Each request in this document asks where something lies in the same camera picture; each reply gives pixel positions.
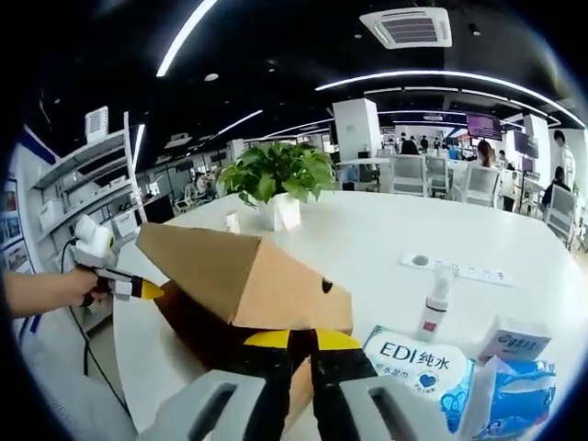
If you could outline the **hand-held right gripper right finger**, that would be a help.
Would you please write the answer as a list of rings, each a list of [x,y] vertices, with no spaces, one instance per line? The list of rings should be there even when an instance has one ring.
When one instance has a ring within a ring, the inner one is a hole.
[[[380,376],[348,334],[314,331],[313,412],[322,440],[419,440],[417,401],[405,384]]]

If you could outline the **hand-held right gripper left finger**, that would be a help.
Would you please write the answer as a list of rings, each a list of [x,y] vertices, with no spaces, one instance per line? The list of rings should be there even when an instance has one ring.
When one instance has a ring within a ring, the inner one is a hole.
[[[278,440],[289,412],[290,331],[251,335],[224,370],[166,400],[140,440]]]

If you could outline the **person's left hand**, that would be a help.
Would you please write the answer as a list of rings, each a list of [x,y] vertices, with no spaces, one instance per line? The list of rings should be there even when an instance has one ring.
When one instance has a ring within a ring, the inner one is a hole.
[[[72,294],[69,303],[72,306],[86,307],[107,298],[114,288],[114,281],[99,277],[92,269],[77,266],[69,274],[69,287]]]

